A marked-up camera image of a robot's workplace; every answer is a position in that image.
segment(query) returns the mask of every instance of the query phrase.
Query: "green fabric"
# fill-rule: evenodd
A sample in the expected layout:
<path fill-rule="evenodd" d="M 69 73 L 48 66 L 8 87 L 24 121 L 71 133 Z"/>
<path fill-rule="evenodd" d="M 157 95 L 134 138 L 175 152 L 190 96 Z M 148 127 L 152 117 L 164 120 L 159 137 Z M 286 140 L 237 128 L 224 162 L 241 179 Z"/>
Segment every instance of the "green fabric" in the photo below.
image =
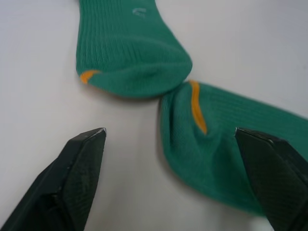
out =
<path fill-rule="evenodd" d="M 77 72 L 123 97 L 153 97 L 188 76 L 192 62 L 161 19 L 154 0 L 79 0 Z"/>
<path fill-rule="evenodd" d="M 262 215 L 250 188 L 234 137 L 235 128 L 284 138 L 308 159 L 308 121 L 283 110 L 200 84 L 205 135 L 192 110 L 192 86 L 184 83 L 161 102 L 161 138 L 174 172 L 201 193 L 233 207 Z"/>

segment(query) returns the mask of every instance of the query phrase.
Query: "white table surface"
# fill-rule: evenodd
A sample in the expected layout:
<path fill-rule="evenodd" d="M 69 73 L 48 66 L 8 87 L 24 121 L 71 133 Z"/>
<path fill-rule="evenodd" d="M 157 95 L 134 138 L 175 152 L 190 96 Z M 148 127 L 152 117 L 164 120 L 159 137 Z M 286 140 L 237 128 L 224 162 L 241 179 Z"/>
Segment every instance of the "white table surface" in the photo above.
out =
<path fill-rule="evenodd" d="M 189 79 L 308 117 L 307 0 L 157 0 Z M 86 231 L 270 231 L 182 184 L 157 135 L 158 99 L 82 85 L 77 0 L 0 0 L 0 226 L 66 141 L 107 128 Z"/>

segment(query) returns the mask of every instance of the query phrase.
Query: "logo on sock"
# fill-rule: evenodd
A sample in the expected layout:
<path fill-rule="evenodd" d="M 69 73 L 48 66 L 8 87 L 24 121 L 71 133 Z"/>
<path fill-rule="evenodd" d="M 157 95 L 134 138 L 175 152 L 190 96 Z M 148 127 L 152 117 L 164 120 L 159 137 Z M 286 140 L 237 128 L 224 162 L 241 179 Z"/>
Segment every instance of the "logo on sock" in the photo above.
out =
<path fill-rule="evenodd" d="M 142 18 L 145 18 L 146 9 L 145 8 L 135 8 L 133 9 L 133 14 Z"/>

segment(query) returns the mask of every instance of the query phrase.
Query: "green sock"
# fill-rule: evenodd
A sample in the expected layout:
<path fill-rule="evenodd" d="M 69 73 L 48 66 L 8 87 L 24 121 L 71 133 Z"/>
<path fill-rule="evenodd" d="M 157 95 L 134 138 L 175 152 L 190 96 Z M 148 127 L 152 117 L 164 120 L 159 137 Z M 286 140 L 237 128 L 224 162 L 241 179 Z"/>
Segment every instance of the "green sock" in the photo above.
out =
<path fill-rule="evenodd" d="M 234 137 L 235 128 L 263 131 L 308 160 L 308 121 L 291 113 L 197 82 L 161 102 L 161 138 L 174 172 L 201 193 L 262 215 Z"/>
<path fill-rule="evenodd" d="M 77 72 L 82 82 L 123 97 L 178 86 L 192 62 L 154 0 L 79 0 Z"/>

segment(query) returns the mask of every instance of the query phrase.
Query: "orange stripe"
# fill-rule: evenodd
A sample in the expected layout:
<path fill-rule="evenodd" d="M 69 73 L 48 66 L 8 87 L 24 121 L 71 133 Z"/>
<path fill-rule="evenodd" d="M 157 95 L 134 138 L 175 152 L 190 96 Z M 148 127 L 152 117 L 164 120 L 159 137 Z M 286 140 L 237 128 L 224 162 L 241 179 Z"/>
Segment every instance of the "orange stripe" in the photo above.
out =
<path fill-rule="evenodd" d="M 200 85 L 196 81 L 189 81 L 192 86 L 192 115 L 198 127 L 207 134 L 207 126 L 199 104 Z"/>
<path fill-rule="evenodd" d="M 92 78 L 92 76 L 97 73 L 100 73 L 100 71 L 98 70 L 85 71 L 84 73 L 80 75 L 81 82 L 87 84 L 89 79 Z"/>

